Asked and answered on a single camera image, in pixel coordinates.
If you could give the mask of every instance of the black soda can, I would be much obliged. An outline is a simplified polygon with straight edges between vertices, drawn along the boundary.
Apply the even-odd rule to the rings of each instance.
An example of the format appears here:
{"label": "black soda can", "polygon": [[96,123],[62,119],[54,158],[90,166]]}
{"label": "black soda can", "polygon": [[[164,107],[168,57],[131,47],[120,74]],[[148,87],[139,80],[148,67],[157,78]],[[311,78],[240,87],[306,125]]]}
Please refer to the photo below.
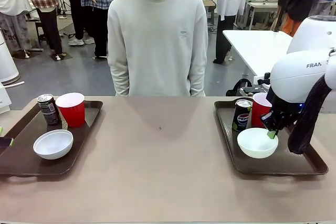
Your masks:
{"label": "black soda can", "polygon": [[233,117],[232,129],[237,132],[246,130],[248,118],[252,108],[252,102],[240,99],[236,102],[235,116]]}
{"label": "black soda can", "polygon": [[37,98],[37,103],[48,125],[56,125],[60,123],[59,112],[52,94],[40,95]]}

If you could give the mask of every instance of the pepsi logo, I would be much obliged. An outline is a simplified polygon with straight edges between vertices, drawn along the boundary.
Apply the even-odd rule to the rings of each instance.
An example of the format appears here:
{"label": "pepsi logo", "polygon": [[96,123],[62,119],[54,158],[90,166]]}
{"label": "pepsi logo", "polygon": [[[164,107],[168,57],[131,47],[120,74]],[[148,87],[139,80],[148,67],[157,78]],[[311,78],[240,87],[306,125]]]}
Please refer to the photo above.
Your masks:
{"label": "pepsi logo", "polygon": [[248,121],[249,114],[241,114],[238,116],[238,123],[241,125],[246,125]]}

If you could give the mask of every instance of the brown tray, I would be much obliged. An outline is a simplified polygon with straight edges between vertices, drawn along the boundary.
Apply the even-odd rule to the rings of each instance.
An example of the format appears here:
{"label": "brown tray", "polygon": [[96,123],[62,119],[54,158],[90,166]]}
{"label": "brown tray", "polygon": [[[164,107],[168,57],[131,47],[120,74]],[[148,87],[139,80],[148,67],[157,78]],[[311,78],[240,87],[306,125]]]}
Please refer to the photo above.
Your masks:
{"label": "brown tray", "polygon": [[[55,176],[68,172],[74,165],[102,105],[99,101],[85,101],[86,124],[79,128],[68,128],[63,117],[62,124],[47,125],[36,104],[6,134],[7,137],[14,138],[14,143],[4,150],[0,148],[0,176]],[[58,129],[69,130],[73,134],[74,143],[70,152],[56,160],[37,156],[33,150],[34,142],[44,133]]]}
{"label": "brown tray", "polygon": [[232,130],[232,121],[237,100],[215,102],[215,108],[232,163],[239,172],[243,174],[275,176],[323,175],[328,172],[327,165],[311,145],[304,155],[296,155],[289,152],[287,147],[288,129],[279,132],[279,146],[270,157],[255,159],[245,155],[237,143],[239,133]]}

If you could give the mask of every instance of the red plastic cup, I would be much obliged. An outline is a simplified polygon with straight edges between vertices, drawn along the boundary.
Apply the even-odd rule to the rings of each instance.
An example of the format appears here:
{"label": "red plastic cup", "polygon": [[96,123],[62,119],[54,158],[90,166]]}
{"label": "red plastic cup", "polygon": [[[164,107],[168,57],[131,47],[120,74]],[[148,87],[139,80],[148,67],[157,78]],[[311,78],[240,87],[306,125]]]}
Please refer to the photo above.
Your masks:
{"label": "red plastic cup", "polygon": [[272,104],[266,99],[267,93],[256,93],[253,96],[252,105],[252,121],[251,125],[253,128],[265,128],[260,117],[263,114],[268,114]]}
{"label": "red plastic cup", "polygon": [[56,105],[69,127],[81,127],[85,124],[84,95],[80,93],[64,94],[57,98]]}

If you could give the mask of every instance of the can lid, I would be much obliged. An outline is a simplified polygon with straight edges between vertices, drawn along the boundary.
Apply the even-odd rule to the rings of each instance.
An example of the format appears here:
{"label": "can lid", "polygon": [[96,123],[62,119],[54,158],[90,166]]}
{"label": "can lid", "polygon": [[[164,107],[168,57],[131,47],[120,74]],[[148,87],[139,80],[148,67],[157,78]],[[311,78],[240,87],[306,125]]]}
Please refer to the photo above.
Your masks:
{"label": "can lid", "polygon": [[236,102],[237,106],[243,107],[243,108],[251,108],[252,107],[252,102],[245,100],[245,99],[240,99]]}
{"label": "can lid", "polygon": [[48,102],[53,98],[52,94],[42,94],[37,98],[38,102]]}

